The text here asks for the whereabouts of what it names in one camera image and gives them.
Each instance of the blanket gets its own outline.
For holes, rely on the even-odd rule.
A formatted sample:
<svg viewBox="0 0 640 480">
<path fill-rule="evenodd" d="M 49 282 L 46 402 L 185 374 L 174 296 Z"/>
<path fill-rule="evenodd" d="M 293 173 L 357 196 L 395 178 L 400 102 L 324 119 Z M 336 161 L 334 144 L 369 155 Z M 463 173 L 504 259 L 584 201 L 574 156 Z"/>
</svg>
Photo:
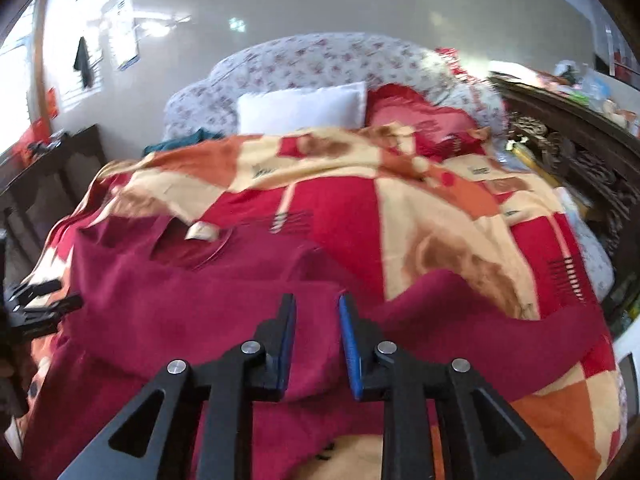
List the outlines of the blanket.
<svg viewBox="0 0 640 480">
<path fill-rule="evenodd" d="M 66 294 L 78 228 L 114 215 L 170 214 L 187 224 L 263 222 L 272 232 L 303 234 L 381 300 L 444 268 L 508 316 L 532 322 L 596 302 L 551 188 L 535 174 L 502 168 L 485 132 L 468 135 L 454 136 L 444 160 L 411 127 L 391 124 L 231 136 L 112 162 L 52 229 L 30 280 L 61 278 L 65 288 L 40 300 L 53 301 Z M 40 378 L 53 350 L 50 338 L 34 342 Z M 618 450 L 618 378 L 603 333 L 563 377 L 513 403 L 576 479 L 597 478 Z M 345 436 L 330 451 L 336 460 L 312 461 L 300 478 L 375 478 L 380 438 Z"/>
</svg>

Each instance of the metal screw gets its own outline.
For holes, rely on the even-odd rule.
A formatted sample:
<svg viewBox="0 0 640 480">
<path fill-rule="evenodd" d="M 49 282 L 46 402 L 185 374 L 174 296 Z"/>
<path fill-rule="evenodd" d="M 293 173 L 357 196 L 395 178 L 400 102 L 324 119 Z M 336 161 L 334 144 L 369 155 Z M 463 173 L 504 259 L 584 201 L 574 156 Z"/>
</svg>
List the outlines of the metal screw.
<svg viewBox="0 0 640 480">
<path fill-rule="evenodd" d="M 260 349 L 260 343 L 257 341 L 245 341 L 240 349 L 245 354 L 255 354 Z"/>
<path fill-rule="evenodd" d="M 166 371 L 174 375 L 181 374 L 186 369 L 187 363 L 185 363 L 182 359 L 174 359 L 166 366 Z"/>
<path fill-rule="evenodd" d="M 398 350 L 398 345 L 392 341 L 381 341 L 378 343 L 378 352 L 381 354 L 393 354 Z"/>
<path fill-rule="evenodd" d="M 455 371 L 460 372 L 461 374 L 471 370 L 471 364 L 469 364 L 469 361 L 467 361 L 466 359 L 460 359 L 460 358 L 453 359 L 453 362 L 451 363 L 451 367 Z"/>
</svg>

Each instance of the white pillow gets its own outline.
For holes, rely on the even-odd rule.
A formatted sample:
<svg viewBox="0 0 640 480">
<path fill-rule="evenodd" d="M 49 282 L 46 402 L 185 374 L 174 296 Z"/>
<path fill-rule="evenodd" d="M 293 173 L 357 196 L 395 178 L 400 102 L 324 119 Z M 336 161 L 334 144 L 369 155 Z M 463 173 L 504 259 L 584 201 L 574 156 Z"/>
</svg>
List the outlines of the white pillow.
<svg viewBox="0 0 640 480">
<path fill-rule="evenodd" d="M 315 126 L 362 128 L 366 108 L 364 81 L 249 93 L 238 99 L 239 133 L 277 136 Z"/>
</svg>

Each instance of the clothing label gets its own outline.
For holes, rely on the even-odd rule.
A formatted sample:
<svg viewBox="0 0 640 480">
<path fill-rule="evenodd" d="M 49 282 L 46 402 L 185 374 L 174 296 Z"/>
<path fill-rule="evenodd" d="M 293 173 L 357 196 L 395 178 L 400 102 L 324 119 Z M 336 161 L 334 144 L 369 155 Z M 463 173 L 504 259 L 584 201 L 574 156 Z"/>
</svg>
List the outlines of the clothing label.
<svg viewBox="0 0 640 480">
<path fill-rule="evenodd" d="M 187 231 L 187 235 L 184 237 L 185 240 L 205 240 L 207 242 L 212 242 L 218 239 L 218 235 L 220 234 L 220 229 L 213 225 L 207 224 L 206 222 L 196 222 Z"/>
</svg>

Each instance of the floral headboard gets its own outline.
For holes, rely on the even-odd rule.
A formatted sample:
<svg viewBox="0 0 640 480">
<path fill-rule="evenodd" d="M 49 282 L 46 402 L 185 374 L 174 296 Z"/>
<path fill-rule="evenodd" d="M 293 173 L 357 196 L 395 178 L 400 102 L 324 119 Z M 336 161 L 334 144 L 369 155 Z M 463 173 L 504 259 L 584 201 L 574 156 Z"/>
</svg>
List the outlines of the floral headboard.
<svg viewBox="0 0 640 480">
<path fill-rule="evenodd" d="M 237 131 L 236 101 L 246 92 L 321 88 L 366 81 L 411 86 L 433 104 L 462 108 L 494 132 L 505 127 L 500 95 L 487 83 L 461 83 L 433 50 L 362 32 L 322 33 L 268 41 L 220 61 L 206 79 L 174 94 L 164 109 L 164 140 L 199 128 Z"/>
</svg>

